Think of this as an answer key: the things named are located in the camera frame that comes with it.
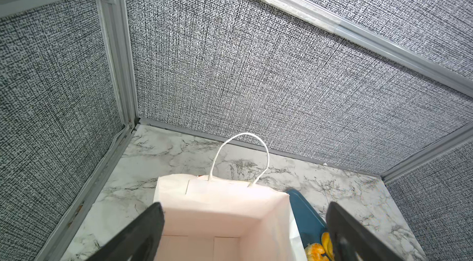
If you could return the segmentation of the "teal plastic tray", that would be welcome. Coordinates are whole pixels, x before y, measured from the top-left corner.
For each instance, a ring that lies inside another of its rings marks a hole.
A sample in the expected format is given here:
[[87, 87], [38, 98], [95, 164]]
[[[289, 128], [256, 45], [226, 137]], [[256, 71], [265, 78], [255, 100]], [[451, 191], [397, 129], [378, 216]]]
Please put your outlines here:
[[322, 235], [328, 231], [326, 222], [300, 192], [293, 188], [286, 189], [285, 192], [289, 194], [303, 247], [321, 244]]

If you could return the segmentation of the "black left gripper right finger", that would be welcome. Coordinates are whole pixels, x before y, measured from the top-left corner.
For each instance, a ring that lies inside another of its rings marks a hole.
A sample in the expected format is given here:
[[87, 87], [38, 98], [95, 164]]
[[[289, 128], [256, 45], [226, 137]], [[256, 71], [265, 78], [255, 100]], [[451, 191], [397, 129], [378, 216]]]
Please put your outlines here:
[[329, 204], [326, 224], [336, 261], [402, 261], [393, 250], [335, 202]]

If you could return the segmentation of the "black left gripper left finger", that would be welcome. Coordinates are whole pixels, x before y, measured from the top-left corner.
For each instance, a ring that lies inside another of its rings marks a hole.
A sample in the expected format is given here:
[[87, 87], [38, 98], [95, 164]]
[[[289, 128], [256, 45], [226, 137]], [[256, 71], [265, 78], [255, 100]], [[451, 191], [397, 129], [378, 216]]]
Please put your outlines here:
[[165, 225], [160, 203], [153, 203], [88, 261], [152, 261]]

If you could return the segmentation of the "yellow metal tongs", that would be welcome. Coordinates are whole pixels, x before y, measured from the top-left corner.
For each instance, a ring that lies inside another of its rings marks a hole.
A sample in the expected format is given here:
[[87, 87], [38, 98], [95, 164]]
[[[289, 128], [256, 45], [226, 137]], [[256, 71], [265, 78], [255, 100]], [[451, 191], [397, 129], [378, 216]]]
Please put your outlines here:
[[321, 245], [324, 248], [325, 255], [330, 261], [334, 261], [333, 245], [330, 234], [326, 231], [321, 235]]

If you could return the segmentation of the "small round striped bun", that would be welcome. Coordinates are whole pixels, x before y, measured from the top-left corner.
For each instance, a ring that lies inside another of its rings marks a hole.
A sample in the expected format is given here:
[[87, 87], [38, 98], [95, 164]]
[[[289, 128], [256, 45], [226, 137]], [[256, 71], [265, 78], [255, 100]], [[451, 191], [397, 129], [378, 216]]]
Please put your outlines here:
[[328, 261], [325, 255], [325, 249], [321, 244], [314, 243], [305, 248], [305, 254], [308, 261]]

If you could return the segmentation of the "red paper gift bag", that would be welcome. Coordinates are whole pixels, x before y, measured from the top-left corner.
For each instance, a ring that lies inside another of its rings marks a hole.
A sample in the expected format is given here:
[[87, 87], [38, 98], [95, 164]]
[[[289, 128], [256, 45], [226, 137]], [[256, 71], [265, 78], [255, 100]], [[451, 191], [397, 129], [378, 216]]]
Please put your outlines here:
[[305, 261], [289, 194], [251, 182], [171, 174], [156, 183], [165, 218], [157, 261]]

